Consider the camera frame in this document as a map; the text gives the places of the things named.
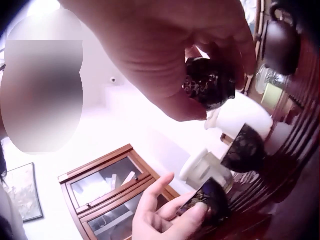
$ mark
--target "black decorated cup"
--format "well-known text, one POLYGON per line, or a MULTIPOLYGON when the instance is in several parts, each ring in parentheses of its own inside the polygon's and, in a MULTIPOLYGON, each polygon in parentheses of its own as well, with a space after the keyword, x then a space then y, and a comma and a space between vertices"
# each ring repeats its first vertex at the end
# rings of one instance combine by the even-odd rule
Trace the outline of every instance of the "black decorated cup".
POLYGON ((207 111, 221 107, 235 98, 236 85, 232 71, 207 58, 189 58, 183 89, 190 98, 203 104, 207 111))
POLYGON ((258 171, 265 155, 261 136, 248 124, 244 124, 221 164, 235 172, 258 171))

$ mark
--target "white wall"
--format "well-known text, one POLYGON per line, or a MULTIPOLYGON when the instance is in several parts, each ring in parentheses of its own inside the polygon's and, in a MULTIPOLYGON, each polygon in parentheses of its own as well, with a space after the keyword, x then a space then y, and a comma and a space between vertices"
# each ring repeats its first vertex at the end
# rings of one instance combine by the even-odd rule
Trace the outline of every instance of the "white wall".
MULTIPOLYGON (((29 240, 82 239, 65 204, 57 179, 59 175, 127 143, 131 143, 160 175, 169 171, 177 175, 189 155, 206 145, 217 157, 222 155, 226 147, 219 140, 221 132, 204 130, 204 122, 180 123, 164 115, 127 80, 122 79, 92 36, 84 40, 84 61, 80 75, 87 86, 93 77, 94 82, 99 84, 98 89, 91 90, 84 84, 84 95, 98 90, 100 95, 83 110, 72 139, 58 152, 46 155, 27 155, 19 151, 8 138, 3 141, 8 170, 29 162, 35 164, 44 218, 24 224, 29 240), (95 42, 94 49, 90 49, 90 39, 95 42), (120 86, 104 87, 108 85, 110 76, 117 76, 121 80, 120 86)), ((190 190, 178 179, 171 186, 180 194, 190 190)))

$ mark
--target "glass cabinet door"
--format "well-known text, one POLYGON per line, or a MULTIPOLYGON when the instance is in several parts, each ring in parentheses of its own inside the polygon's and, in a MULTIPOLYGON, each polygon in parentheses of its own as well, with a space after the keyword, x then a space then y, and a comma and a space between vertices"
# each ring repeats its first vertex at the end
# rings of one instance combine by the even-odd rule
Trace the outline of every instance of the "glass cabinet door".
MULTIPOLYGON (((132 235, 132 220, 142 192, 122 205, 88 221, 88 225, 97 240, 124 240, 132 235)), ((157 209, 168 200, 159 195, 157 209)))
POLYGON ((84 206, 137 178, 141 171, 125 157, 71 184, 79 206, 84 206))

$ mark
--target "finger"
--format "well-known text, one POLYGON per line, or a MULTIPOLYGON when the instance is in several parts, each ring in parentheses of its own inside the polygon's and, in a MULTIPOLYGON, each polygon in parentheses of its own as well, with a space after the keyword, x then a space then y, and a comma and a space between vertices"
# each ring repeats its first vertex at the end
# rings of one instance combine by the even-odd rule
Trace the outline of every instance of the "finger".
POLYGON ((164 188, 173 180, 174 174, 168 173, 161 176, 157 181, 151 184, 142 194, 139 201, 136 214, 144 215, 147 212, 155 212, 157 207, 157 197, 164 188))
POLYGON ((150 97, 148 99, 167 116, 178 122, 207 119, 205 107, 196 100, 189 98, 183 88, 169 97, 150 97))
POLYGON ((183 194, 175 199, 171 200, 170 202, 163 205, 156 214, 159 215, 161 218, 170 221, 176 217, 177 210, 185 204, 189 198, 194 195, 194 192, 183 194))
POLYGON ((239 49, 234 40, 230 44, 221 48, 222 59, 228 68, 232 69, 236 81, 236 89, 240 90, 244 87, 244 68, 239 49))
POLYGON ((166 239, 188 239, 188 237, 201 226, 207 210, 207 205, 201 202, 187 210, 166 232, 163 233, 166 239))
POLYGON ((241 53, 242 64, 247 75, 252 75, 256 66, 255 45, 247 22, 243 19, 233 39, 241 53))

